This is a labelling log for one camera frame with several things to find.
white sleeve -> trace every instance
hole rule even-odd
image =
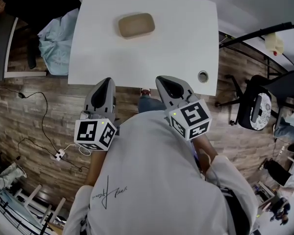
[[[222,188],[234,192],[252,227],[257,217],[258,200],[249,183],[227,157],[221,155],[215,157],[206,173],[206,179],[214,185],[220,183]]]
[[[92,186],[82,186],[76,193],[69,218],[64,226],[63,235],[79,235],[81,221],[85,219],[88,213]]]

floor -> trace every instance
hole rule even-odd
[[[9,71],[27,70],[25,31],[15,34],[9,56]],[[263,59],[263,56],[242,45],[236,47]],[[37,59],[35,70],[45,70],[41,58]],[[219,56],[219,76],[216,96],[201,95],[208,104],[213,116],[208,138],[218,153],[226,155],[234,163],[244,177],[253,184],[262,179],[270,186],[274,182],[265,171],[259,172],[258,166],[264,158],[277,155],[283,146],[278,140],[274,144],[271,118],[270,124],[260,132],[244,129],[240,126],[230,126],[229,120],[235,120],[238,106],[216,108],[215,101],[226,102],[235,99],[234,86],[224,78],[233,74],[245,89],[245,80],[253,75],[267,76],[267,68],[259,62],[232,50],[223,48]],[[44,120],[44,130],[50,137],[56,149],[65,148],[73,142],[74,122],[79,119],[83,109],[84,99],[92,86],[68,85],[66,77],[44,78],[11,78],[0,82],[1,87],[20,91],[28,96],[34,92],[43,92],[48,100],[48,113]],[[137,114],[139,89],[117,88],[117,116],[125,121]],[[28,99],[20,99],[14,92],[0,89],[0,152],[7,162],[12,162],[19,155],[18,142],[29,138],[38,145],[45,147],[51,153],[55,150],[42,132],[42,117],[46,110],[46,102],[42,95],[35,94]],[[83,156],[78,149],[70,147],[66,150],[65,159],[76,165],[88,166],[89,157]],[[22,179],[24,191],[31,192],[38,184],[42,190],[38,197],[56,206],[62,197],[67,199],[64,207],[70,209],[74,196],[83,185],[87,169],[79,171],[70,163],[55,161],[44,149],[38,148],[29,141],[20,144],[20,165],[27,173],[27,179]],[[282,165],[287,165],[287,152],[277,157]]]

white cube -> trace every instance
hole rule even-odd
[[[74,143],[89,150],[107,151],[116,132],[116,127],[108,118],[77,120]]]
[[[172,128],[186,140],[191,140],[209,131],[211,114],[206,102],[201,99],[169,112]]]

shoe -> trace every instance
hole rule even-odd
[[[24,176],[25,178],[27,178],[27,174],[26,174],[26,172],[24,171],[24,169],[23,169],[22,167],[20,167],[19,165],[18,165],[18,169],[20,169],[20,170],[23,172],[23,176]]]
[[[265,167],[265,163],[268,161],[268,159],[266,158],[258,167],[258,170],[262,170]]]
[[[142,95],[148,95],[148,96],[150,96],[151,95],[150,89],[141,88],[141,96]]]

desk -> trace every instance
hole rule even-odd
[[[9,72],[7,70],[13,33],[17,21],[18,18],[4,12],[0,14],[0,81],[9,77],[46,76],[46,72],[41,71]]]
[[[150,13],[155,31],[126,40],[118,20]],[[117,86],[155,89],[155,78],[187,81],[195,93],[215,95],[219,39],[217,9],[207,0],[83,0],[71,49],[69,84],[94,85],[112,77]],[[206,71],[201,83],[198,73]]]

